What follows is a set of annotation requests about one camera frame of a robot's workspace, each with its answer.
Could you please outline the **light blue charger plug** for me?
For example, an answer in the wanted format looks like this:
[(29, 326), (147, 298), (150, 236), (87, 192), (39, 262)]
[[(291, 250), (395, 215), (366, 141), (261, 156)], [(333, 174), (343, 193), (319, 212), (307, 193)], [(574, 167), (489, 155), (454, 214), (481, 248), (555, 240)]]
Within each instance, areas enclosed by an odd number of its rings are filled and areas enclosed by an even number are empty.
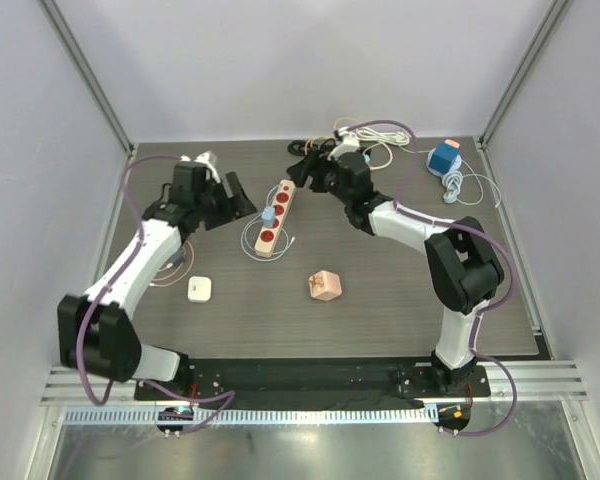
[(266, 206), (261, 212), (260, 219), (265, 228), (273, 228), (276, 220), (275, 208), (271, 205)]

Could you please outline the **beige red power strip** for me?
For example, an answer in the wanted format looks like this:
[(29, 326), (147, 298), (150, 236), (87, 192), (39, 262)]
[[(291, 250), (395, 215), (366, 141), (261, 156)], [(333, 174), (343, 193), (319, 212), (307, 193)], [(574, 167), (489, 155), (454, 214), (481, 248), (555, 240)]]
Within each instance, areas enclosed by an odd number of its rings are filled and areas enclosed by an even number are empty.
[(276, 220), (273, 228), (265, 228), (259, 218), (262, 226), (254, 245), (257, 260), (274, 261), (293, 245), (295, 237), (287, 233), (284, 223), (289, 216), (295, 192), (296, 186), (291, 180), (281, 180), (267, 194), (265, 207), (271, 205), (275, 208)]

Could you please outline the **white charger plug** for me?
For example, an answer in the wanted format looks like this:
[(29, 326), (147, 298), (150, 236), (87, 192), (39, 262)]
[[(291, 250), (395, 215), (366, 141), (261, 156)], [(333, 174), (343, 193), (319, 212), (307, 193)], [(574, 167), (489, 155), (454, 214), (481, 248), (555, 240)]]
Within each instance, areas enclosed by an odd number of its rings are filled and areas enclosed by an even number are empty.
[(191, 276), (187, 282), (187, 299), (192, 303), (206, 303), (212, 296), (212, 280), (204, 276)]

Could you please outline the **pink cube socket adapter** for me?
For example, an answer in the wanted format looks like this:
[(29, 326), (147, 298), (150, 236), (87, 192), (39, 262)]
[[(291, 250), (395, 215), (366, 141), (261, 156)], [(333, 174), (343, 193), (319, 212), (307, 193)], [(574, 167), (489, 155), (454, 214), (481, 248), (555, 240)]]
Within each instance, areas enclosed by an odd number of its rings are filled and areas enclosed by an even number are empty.
[(334, 272), (321, 270), (308, 279), (310, 296), (315, 300), (331, 301), (342, 295), (340, 276)]

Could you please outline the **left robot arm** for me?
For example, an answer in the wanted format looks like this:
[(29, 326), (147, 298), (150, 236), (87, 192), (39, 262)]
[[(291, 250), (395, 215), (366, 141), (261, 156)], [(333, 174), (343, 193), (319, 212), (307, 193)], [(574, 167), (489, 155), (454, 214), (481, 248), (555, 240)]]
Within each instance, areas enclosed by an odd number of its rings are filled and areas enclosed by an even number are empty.
[(188, 356), (142, 343), (132, 318), (160, 268), (198, 227), (212, 230), (255, 213), (237, 174), (220, 175), (216, 162), (210, 151), (176, 158), (167, 194), (132, 212), (137, 231), (123, 253), (83, 294), (60, 301), (60, 360), (77, 370), (93, 404), (107, 399), (96, 396), (90, 376), (110, 384), (140, 381), (173, 400), (190, 392)]

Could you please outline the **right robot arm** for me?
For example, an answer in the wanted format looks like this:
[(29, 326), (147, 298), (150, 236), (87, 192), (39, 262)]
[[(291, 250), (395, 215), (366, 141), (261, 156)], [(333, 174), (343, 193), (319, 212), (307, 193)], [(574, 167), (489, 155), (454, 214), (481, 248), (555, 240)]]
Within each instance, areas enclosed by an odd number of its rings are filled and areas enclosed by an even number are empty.
[(481, 224), (473, 217), (444, 220), (402, 207), (373, 184), (360, 153), (337, 160), (311, 152), (287, 168), (299, 188), (328, 193), (344, 205), (349, 223), (422, 253), (434, 292), (443, 305), (439, 340), (431, 353), (431, 383), (440, 394), (456, 394), (477, 360), (477, 330), (483, 310), (504, 281), (504, 270)]

